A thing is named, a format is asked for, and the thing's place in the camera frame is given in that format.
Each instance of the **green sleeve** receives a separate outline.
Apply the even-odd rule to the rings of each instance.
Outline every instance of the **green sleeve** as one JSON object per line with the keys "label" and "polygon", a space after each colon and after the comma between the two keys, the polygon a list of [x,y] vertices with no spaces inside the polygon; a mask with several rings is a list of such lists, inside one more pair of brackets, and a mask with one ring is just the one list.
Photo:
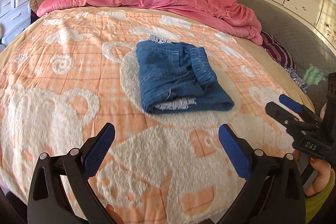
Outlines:
{"label": "green sleeve", "polygon": [[317,214],[327,200],[335,185],[335,172],[331,170],[330,180],[327,186],[317,195],[306,198],[306,224]]}

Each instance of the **finger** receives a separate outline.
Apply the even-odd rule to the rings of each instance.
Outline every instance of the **finger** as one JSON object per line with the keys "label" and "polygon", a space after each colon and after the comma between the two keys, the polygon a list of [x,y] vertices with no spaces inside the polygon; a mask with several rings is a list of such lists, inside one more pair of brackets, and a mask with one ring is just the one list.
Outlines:
{"label": "finger", "polygon": [[292,153],[293,157],[295,160],[299,160],[300,159],[300,155],[301,155],[301,152],[299,150],[294,150],[294,152]]}
{"label": "finger", "polygon": [[330,164],[328,164],[325,160],[319,160],[316,158],[310,159],[310,165],[317,170],[320,174],[330,176]]}
{"label": "finger", "polygon": [[113,218],[113,220],[117,223],[117,224],[124,224],[124,221],[122,220],[122,218],[114,211],[114,208],[112,205],[107,204],[105,207],[107,213]]}
{"label": "finger", "polygon": [[305,194],[307,196],[321,192],[330,180],[330,165],[326,161],[312,158],[310,164],[319,173],[312,185],[306,189]]}

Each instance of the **pink duvet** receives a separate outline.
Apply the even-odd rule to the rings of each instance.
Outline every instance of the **pink duvet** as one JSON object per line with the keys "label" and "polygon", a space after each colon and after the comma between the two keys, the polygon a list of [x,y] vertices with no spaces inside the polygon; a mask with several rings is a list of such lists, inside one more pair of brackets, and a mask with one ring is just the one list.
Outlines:
{"label": "pink duvet", "polygon": [[202,22],[212,28],[261,45],[261,24],[254,11],[236,0],[45,0],[39,17],[54,10],[83,7],[119,7],[155,9],[172,12]]}

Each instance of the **patterned cloth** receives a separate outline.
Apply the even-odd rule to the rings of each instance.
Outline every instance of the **patterned cloth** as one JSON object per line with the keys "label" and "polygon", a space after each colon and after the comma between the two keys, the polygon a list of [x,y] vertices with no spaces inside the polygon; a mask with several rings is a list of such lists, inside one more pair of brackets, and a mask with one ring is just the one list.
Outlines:
{"label": "patterned cloth", "polygon": [[[219,143],[223,123],[254,149],[292,151],[292,138],[264,110],[284,90],[216,29],[150,10],[84,7],[54,11],[29,31],[0,71],[0,181],[25,203],[39,154],[81,147],[106,122],[115,141],[89,183],[125,224],[199,223],[229,208],[245,181]],[[144,113],[135,46],[149,35],[204,47],[234,108]]]}
{"label": "patterned cloth", "polygon": [[296,73],[296,65],[289,52],[271,34],[261,31],[261,36],[263,39],[261,46],[268,55],[286,70],[303,93],[307,93],[308,85]]}
{"label": "patterned cloth", "polygon": [[293,69],[286,69],[286,72],[303,91],[303,93],[307,93],[308,85],[305,83],[305,81],[302,80],[302,78],[296,73],[296,71]]}
{"label": "patterned cloth", "polygon": [[262,47],[282,67],[296,70],[292,56],[287,50],[269,33],[261,31]]}

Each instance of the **folded jeans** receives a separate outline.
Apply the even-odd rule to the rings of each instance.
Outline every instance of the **folded jeans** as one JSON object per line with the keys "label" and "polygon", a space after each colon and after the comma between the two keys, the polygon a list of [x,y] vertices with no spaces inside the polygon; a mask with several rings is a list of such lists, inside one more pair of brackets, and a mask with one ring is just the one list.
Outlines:
{"label": "folded jeans", "polygon": [[234,103],[217,82],[203,47],[139,42],[141,104],[152,114],[230,110]]}

